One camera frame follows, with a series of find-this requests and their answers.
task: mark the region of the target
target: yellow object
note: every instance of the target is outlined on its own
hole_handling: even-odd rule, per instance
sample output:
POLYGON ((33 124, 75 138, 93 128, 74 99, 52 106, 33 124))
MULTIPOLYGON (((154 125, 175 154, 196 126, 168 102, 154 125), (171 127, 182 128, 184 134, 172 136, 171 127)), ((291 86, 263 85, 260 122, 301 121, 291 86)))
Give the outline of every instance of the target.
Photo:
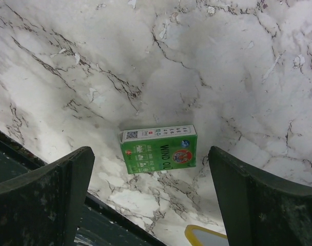
POLYGON ((210 246, 212 245, 212 242, 214 241, 214 246, 221 246, 221 245, 229 245, 228 238, 226 235, 211 231, 209 229, 206 229, 204 227, 199 227, 198 225, 190 224, 186 227, 185 230, 185 236, 188 239, 188 241, 191 243, 192 246, 210 246), (196 231, 204 232, 205 235, 207 235, 207 238, 203 236, 204 240, 201 240, 200 237, 196 234, 196 231), (202 241, 205 241, 205 239, 208 240, 208 244, 205 245, 202 243, 202 241))

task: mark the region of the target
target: white marble floor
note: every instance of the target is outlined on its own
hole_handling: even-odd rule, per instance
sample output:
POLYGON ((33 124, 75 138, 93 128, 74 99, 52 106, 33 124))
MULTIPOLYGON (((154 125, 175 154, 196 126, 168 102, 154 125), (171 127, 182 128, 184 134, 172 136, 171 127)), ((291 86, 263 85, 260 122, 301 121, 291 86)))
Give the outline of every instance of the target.
POLYGON ((0 0, 0 130, 170 246, 224 233, 212 145, 312 186, 312 0, 0 0), (128 175, 121 129, 194 124, 193 169, 128 175))

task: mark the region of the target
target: marble veining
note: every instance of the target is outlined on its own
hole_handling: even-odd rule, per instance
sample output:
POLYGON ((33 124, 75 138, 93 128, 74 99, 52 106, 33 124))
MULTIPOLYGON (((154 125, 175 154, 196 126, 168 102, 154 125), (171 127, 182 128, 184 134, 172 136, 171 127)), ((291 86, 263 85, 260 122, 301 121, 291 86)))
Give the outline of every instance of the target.
POLYGON ((167 245, 225 233, 216 145, 312 186, 312 0, 0 0, 0 130, 167 245), (119 130, 194 124, 197 167, 128 175, 119 130))

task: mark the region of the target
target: scuff mark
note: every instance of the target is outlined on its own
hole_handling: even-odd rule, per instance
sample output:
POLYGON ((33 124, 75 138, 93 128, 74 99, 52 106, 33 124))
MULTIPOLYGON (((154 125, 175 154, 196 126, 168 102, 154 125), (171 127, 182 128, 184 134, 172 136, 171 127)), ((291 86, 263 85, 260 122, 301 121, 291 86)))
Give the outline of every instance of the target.
POLYGON ((81 57, 77 53, 75 53, 75 60, 76 60, 76 65, 78 65, 80 63, 81 57))
POLYGON ((50 215, 48 216, 49 219, 51 219, 52 221, 55 221, 55 218, 57 217, 57 214, 55 212, 51 212, 50 215))
POLYGON ((215 15, 215 13, 216 13, 216 8, 215 8, 215 7, 212 7, 212 6, 208 6, 208 8, 207 8, 207 13, 208 13, 210 16, 215 15))
POLYGON ((160 176, 158 175, 157 172, 154 172, 152 178, 157 181, 160 178, 160 176))
POLYGON ((64 53, 65 51, 66 51, 66 49, 61 49, 61 51, 59 51, 57 54, 50 55, 50 58, 54 58, 56 55, 64 53))
POLYGON ((295 57, 293 68, 301 68, 303 64, 305 64, 305 58, 302 54, 300 54, 297 57, 295 57))
POLYGON ((89 91, 90 93, 86 94, 86 96, 88 97, 90 103, 93 102, 101 107, 101 104, 106 100, 106 98, 101 96, 95 88, 89 88, 89 91))
POLYGON ((135 9, 135 5, 137 4, 137 0, 130 0, 127 4, 132 5, 133 9, 135 9))
POLYGON ((96 10, 100 10, 100 9, 103 9, 103 8, 106 8, 107 7, 107 5, 105 5, 105 4, 99 4, 99 5, 97 5, 97 7, 95 8, 96 10))
POLYGON ((253 48, 254 47, 254 42, 253 41, 251 41, 250 43, 249 43, 249 45, 248 45, 248 49, 251 49, 251 48, 253 48))
POLYGON ((312 245, 312 217, 308 207, 299 200, 282 198, 282 213, 301 245, 312 245))
POLYGON ((166 29, 167 29, 166 24, 163 24, 163 30, 159 34, 159 37, 161 39, 166 39, 166 29))
POLYGON ((154 119, 155 119, 156 123, 158 124, 158 122, 159 122, 159 118, 158 118, 156 115, 154 115, 154 114, 153 114, 153 117, 154 117, 154 119))
POLYGON ((275 68, 276 64, 278 63, 278 60, 280 59, 280 57, 285 53, 285 51, 281 54, 279 54, 275 60, 275 62, 272 64, 272 66, 268 69, 268 71, 262 76, 262 84, 264 84, 264 82, 267 80, 267 78, 269 77, 270 73, 273 71, 273 69, 275 68))
POLYGON ((170 15, 170 21, 173 22, 173 23, 177 23, 177 24, 180 24, 177 20, 177 16, 178 16, 178 13, 177 12, 174 12, 170 15))

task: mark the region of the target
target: marble surface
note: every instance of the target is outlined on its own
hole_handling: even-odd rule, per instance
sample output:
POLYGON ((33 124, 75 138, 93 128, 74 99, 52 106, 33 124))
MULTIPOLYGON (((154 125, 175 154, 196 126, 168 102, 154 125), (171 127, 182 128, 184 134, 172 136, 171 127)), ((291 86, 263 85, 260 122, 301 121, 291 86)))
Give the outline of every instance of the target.
POLYGON ((207 153, 312 186, 312 0, 0 0, 0 130, 167 245, 224 233, 207 153), (197 167, 128 175, 119 130, 194 124, 197 167))

